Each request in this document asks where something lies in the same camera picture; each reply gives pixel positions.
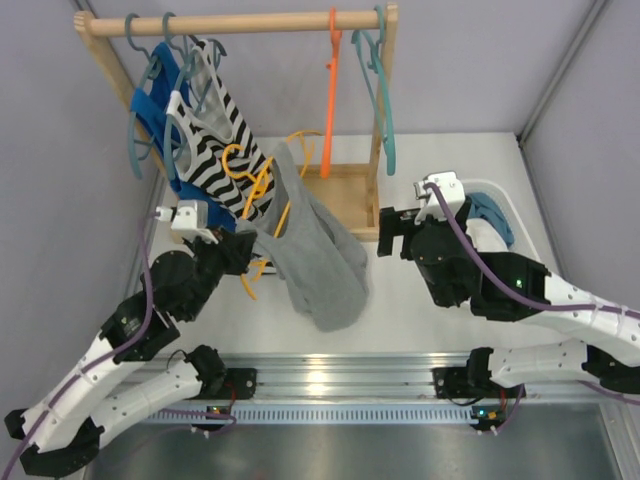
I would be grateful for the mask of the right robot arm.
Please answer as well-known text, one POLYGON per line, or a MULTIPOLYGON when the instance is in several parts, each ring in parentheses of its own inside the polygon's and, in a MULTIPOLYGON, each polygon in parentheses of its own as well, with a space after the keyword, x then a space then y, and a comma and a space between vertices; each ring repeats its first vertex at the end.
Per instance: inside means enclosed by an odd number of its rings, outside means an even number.
POLYGON ((527 383, 589 382, 620 393, 639 392, 639 314, 581 290, 543 264, 511 252, 480 252, 468 235, 468 211, 455 221, 415 209, 379 213, 377 254, 415 263, 434 304, 467 304, 476 317, 553 329, 565 340, 526 348, 478 347, 463 367, 434 374, 439 398, 496 398, 527 383))

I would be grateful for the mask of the yellow plastic hanger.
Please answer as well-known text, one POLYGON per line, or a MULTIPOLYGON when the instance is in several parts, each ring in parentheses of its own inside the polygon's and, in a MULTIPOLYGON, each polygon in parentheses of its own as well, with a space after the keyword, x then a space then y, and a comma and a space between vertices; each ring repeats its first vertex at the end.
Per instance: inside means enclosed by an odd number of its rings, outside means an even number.
MULTIPOLYGON (((314 151, 315 151, 315 143, 312 140, 311 141, 311 145, 309 148, 307 148, 306 146, 306 138, 307 136, 324 136, 324 134, 320 131, 317 130, 299 130, 296 131, 294 133, 291 133, 285 140, 285 142, 287 144, 289 144, 294 138, 298 138, 303 150, 303 154, 304 154, 304 165, 302 166, 302 169, 300 170, 300 178, 302 179, 305 174, 306 171, 310 165, 310 161, 313 157, 314 151)), ((222 154, 222 158, 221 158, 221 163, 222 163, 222 167, 224 172, 227 174, 227 176, 229 176, 230 178, 234 179, 234 180, 240 180, 240 179, 248 179, 252 186, 251 186, 251 190, 249 193, 249 196, 245 202, 245 206, 243 208, 243 212, 241 215, 242 219, 247 219, 248 218, 248 213, 249 213, 249 209, 251 206, 253 206, 253 202, 255 199, 260 199, 262 198, 265 193, 266 193, 266 189, 267 189, 267 173, 269 172, 269 169, 274 161, 274 157, 268 157, 265 165, 261 168, 261 170, 259 171, 259 173, 256 175, 253 175, 251 173, 250 170, 244 170, 242 172, 234 172, 230 169, 229 165, 228 165, 228 157, 232 152, 235 151, 243 151, 244 147, 242 147, 240 144, 230 144, 228 146, 226 146, 223 150, 223 154, 222 154)), ((274 231, 274 237, 279 237, 280 233, 282 232, 283 228, 284 228, 284 224, 285 221, 288 219, 288 215, 289 215, 289 211, 291 208, 291 202, 288 201, 286 206, 284 207, 283 213, 280 214, 277 226, 275 228, 274 231)), ((251 280, 252 282, 257 282, 260 277, 263 275, 265 269, 266 269, 266 265, 267 265, 267 260, 266 259, 261 259, 261 260, 257 260, 257 261, 252 261, 249 264, 250 266, 257 266, 258 267, 258 271, 256 273, 256 275, 253 277, 253 279, 251 280)), ((254 291, 251 288, 250 282, 247 279, 246 274, 241 274, 240 275, 240 280, 241 283, 247 293, 247 295, 252 299, 252 300, 257 300, 257 296, 254 293, 254 291)))

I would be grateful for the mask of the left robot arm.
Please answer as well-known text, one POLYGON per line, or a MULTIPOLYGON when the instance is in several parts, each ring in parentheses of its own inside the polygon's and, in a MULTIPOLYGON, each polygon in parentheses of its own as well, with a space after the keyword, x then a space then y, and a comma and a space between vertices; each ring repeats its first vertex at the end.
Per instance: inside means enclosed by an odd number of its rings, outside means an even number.
POLYGON ((145 265, 141 291, 117 306, 61 383, 40 403, 5 416, 8 434, 20 442, 13 460, 26 474, 66 477, 176 402, 234 396, 245 371, 227 368, 207 345, 144 383, 116 388, 179 338, 178 323, 197 319, 223 276, 247 272, 255 240, 253 232, 204 231, 186 251, 145 265))

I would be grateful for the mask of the grey tank top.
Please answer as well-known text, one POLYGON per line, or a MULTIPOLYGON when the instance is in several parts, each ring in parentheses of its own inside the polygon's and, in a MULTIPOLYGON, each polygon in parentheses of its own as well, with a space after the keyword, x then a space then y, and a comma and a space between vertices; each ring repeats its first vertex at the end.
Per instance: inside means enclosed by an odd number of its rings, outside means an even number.
POLYGON ((279 143, 272 155, 273 201, 262 219, 239 219, 236 230, 257 234, 254 252, 274 264, 296 312, 322 332, 347 328, 369 296, 367 253, 303 184, 289 146, 279 143))

